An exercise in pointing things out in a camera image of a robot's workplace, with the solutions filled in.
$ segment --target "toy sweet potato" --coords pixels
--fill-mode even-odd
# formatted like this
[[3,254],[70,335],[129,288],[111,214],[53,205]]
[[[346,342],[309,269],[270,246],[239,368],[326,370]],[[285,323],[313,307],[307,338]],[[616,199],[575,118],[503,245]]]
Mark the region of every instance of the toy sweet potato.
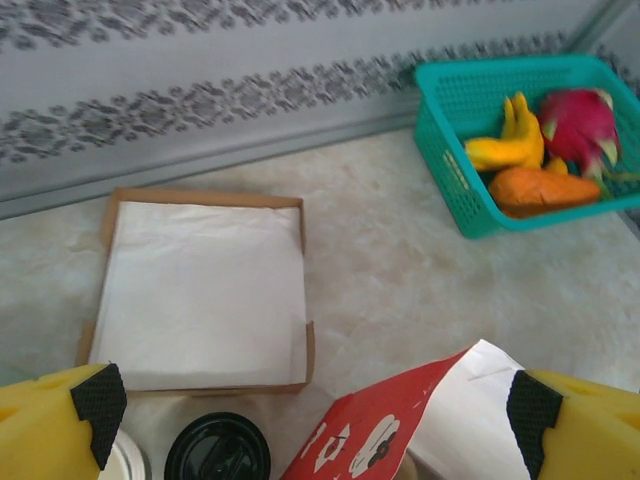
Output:
[[546,170],[512,167],[498,173],[489,193],[505,215],[525,218],[595,203],[600,187],[593,181]]

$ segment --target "banana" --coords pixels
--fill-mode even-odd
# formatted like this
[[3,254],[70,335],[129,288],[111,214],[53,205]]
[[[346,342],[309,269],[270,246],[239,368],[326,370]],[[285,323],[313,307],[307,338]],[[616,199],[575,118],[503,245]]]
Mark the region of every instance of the banana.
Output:
[[478,137],[465,142],[465,151],[478,171],[500,170],[510,166],[540,168],[544,139],[527,99],[518,92],[505,99],[505,122],[501,138]]
[[562,173],[563,175],[569,175],[569,168],[567,167],[567,164],[565,163],[565,161],[562,160],[562,158],[560,157],[553,157],[551,160],[549,160],[549,163],[547,163],[547,166],[544,167],[544,169],[547,172],[555,172],[555,173]]
[[512,138],[516,133],[516,112],[510,98],[504,99],[504,125],[502,125],[502,135],[500,138],[506,140]]

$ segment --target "paper bag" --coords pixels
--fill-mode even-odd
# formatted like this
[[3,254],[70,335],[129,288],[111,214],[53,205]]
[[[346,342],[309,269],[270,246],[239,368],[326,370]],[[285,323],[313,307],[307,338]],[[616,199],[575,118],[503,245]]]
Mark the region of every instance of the paper bag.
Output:
[[411,453],[447,480],[528,480],[507,416],[507,398],[520,369],[498,347],[476,343],[431,396]]
[[282,480],[391,480],[431,394],[464,353],[337,400]]

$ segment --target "patterned wallpaper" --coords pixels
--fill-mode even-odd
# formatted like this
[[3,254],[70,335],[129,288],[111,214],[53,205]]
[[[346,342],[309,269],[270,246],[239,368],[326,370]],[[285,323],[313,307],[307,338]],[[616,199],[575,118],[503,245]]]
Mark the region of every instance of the patterned wallpaper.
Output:
[[0,0],[0,218],[409,125],[418,63],[558,52],[599,1]]
[[593,53],[609,64],[612,70],[640,98],[640,0],[631,4],[618,21],[602,35]]
[[31,0],[0,3],[0,52],[514,0]]
[[108,102],[93,99],[72,108],[58,105],[46,111],[11,112],[2,124],[0,159],[21,163],[119,141],[386,95],[412,88],[414,68],[424,61],[554,53],[563,40],[562,32],[504,38],[194,83],[187,88],[174,86],[165,92],[137,92]]

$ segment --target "cardboard box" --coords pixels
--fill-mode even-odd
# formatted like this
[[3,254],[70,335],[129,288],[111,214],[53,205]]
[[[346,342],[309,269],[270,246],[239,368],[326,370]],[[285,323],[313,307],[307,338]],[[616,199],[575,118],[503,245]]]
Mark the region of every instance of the cardboard box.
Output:
[[[120,202],[143,202],[164,204],[190,204],[222,207],[248,207],[248,208],[299,208],[300,209],[300,236],[302,251],[305,248],[304,210],[301,198],[275,197],[253,193],[225,193],[197,190],[161,190],[161,189],[117,189],[111,195],[107,212],[102,224],[102,241],[110,254],[118,218]],[[95,333],[95,320],[86,322],[82,329],[76,365],[85,365],[89,360],[93,337]],[[241,395],[251,393],[296,393],[311,382],[315,362],[315,336],[313,322],[307,323],[307,373],[303,383],[291,385],[247,386],[233,388],[202,388],[185,390],[152,390],[129,391],[136,396],[162,396],[162,395]]]

